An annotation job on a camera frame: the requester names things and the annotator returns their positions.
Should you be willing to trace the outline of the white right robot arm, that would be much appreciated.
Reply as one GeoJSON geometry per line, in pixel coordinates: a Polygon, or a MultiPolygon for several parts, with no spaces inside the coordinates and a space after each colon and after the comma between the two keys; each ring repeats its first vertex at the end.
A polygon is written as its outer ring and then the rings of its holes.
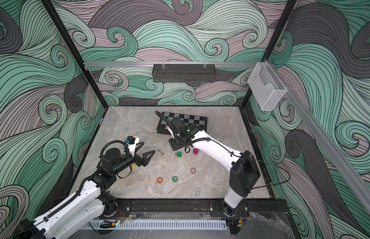
{"type": "Polygon", "coordinates": [[[167,120],[167,130],[172,136],[169,142],[174,151],[192,146],[211,156],[229,171],[230,188],[222,200],[222,207],[226,214],[233,214],[261,177],[254,155],[247,150],[234,150],[211,137],[199,126],[187,126],[179,118],[167,120]]]}

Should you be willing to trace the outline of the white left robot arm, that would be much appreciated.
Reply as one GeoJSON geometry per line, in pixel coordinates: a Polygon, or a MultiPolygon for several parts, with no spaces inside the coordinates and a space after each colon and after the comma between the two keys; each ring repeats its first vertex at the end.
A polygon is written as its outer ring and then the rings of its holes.
{"type": "Polygon", "coordinates": [[[155,150],[137,154],[144,145],[138,138],[113,140],[101,149],[96,170],[84,178],[78,190],[58,205],[32,221],[21,221],[13,239],[67,239],[81,227],[100,216],[124,218],[109,188],[119,179],[119,173],[133,164],[147,166],[155,150]]]}

